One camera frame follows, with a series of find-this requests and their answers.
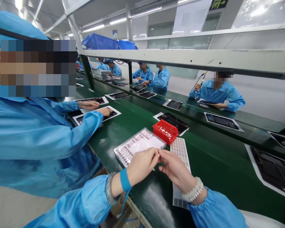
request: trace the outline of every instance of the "plastic tray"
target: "plastic tray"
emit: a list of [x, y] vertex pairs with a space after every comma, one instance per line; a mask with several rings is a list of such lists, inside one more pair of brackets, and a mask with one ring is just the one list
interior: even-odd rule
[[178, 136], [178, 130], [175, 126], [164, 120], [160, 120], [153, 125], [153, 133], [165, 141], [168, 145], [174, 142]]
[[146, 150], [150, 147], [165, 149], [166, 143], [147, 128], [142, 129], [127, 141], [114, 149], [117, 159], [124, 167], [127, 167], [134, 153]]

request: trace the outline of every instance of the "blue wrist strap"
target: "blue wrist strap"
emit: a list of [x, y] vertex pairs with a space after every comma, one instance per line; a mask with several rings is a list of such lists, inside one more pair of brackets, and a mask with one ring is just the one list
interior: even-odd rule
[[120, 181], [124, 192], [127, 192], [132, 188], [128, 179], [127, 168], [123, 169], [120, 172]]

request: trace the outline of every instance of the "metal post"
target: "metal post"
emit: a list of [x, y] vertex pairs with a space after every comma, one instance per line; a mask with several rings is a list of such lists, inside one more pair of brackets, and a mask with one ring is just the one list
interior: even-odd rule
[[129, 82], [130, 82], [130, 85], [132, 85], [132, 62], [128, 62], [128, 65], [129, 65]]
[[95, 89], [95, 87], [94, 87], [93, 77], [91, 75], [91, 67], [90, 67], [89, 58], [86, 55], [80, 55], [80, 58], [81, 58], [83, 68], [85, 69], [85, 75], [88, 78], [91, 89], [93, 90]]

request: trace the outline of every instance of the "worker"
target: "worker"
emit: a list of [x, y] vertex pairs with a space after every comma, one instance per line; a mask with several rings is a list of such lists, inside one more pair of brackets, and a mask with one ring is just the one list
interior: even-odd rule
[[139, 62], [139, 69], [132, 74], [133, 79], [138, 79], [138, 82], [143, 83], [143, 81], [153, 80], [153, 72], [147, 64]]
[[[16, 86], [1, 85], [1, 40], [16, 40], [23, 36], [48, 38], [29, 21], [1, 10], [0, 29], [4, 32], [0, 33], [0, 186], [59, 198], [82, 187], [101, 167], [87, 141], [103, 116], [109, 116], [111, 111], [104, 108], [89, 112], [83, 124], [73, 128], [64, 114], [81, 108], [95, 110], [99, 103], [56, 103], [42, 97], [2, 97], [3, 90], [16, 89]], [[33, 66], [36, 69], [36, 65], [30, 63], [23, 66], [18, 63], [18, 66], [18, 70], [25, 71]]]
[[231, 74], [231, 72], [216, 72], [213, 80], [206, 81], [202, 85], [196, 84], [189, 97], [216, 102], [217, 104], [212, 106], [218, 109], [233, 112], [239, 110], [246, 102], [238, 90], [227, 81]]
[[98, 67], [96, 68], [92, 67], [92, 70], [110, 70], [108, 65], [104, 64], [103, 59], [96, 58], [96, 60], [98, 61]]
[[168, 83], [170, 79], [170, 72], [164, 65], [156, 65], [159, 68], [158, 72], [154, 77], [154, 80], [146, 80], [143, 82], [144, 85], [150, 85], [155, 88], [161, 88], [164, 90], [168, 90]]
[[158, 162], [166, 165], [159, 170], [186, 194], [197, 228], [248, 228], [242, 213], [226, 196], [204, 187], [178, 155], [155, 148], [135, 153], [129, 166], [121, 172], [98, 176], [87, 181], [83, 188], [66, 193], [51, 210], [25, 228], [98, 228], [121, 193], [143, 181]]
[[107, 64], [109, 66], [109, 68], [111, 69], [110, 76], [117, 76], [117, 77], [122, 77], [123, 76], [123, 74], [121, 73], [121, 69], [119, 68], [119, 66], [117, 66], [114, 63], [114, 60], [106, 59], [105, 60], [105, 64]]

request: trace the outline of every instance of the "red box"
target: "red box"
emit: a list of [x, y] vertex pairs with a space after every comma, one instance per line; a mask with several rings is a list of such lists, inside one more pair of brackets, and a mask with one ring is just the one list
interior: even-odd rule
[[153, 133], [160, 137], [168, 145], [173, 143], [178, 136], [177, 128], [164, 120], [160, 120], [158, 123], [153, 125]]

